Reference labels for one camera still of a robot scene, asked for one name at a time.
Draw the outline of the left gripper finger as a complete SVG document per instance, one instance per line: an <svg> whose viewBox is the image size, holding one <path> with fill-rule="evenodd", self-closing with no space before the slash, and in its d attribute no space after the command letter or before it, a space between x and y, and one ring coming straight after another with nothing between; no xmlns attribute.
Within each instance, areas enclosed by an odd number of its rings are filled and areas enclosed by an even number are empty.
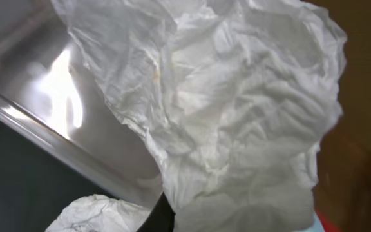
<svg viewBox="0 0 371 232"><path fill-rule="evenodd" d="M175 212L163 193L137 232L173 232L174 225Z"/></svg>

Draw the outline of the white paper towel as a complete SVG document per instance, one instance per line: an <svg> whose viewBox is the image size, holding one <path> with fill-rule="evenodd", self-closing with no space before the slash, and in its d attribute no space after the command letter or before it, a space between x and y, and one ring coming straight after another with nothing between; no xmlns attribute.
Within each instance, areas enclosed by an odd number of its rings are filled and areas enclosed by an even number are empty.
<svg viewBox="0 0 371 232"><path fill-rule="evenodd" d="M346 33L305 1L54 1L175 231L301 231L342 114Z"/></svg>

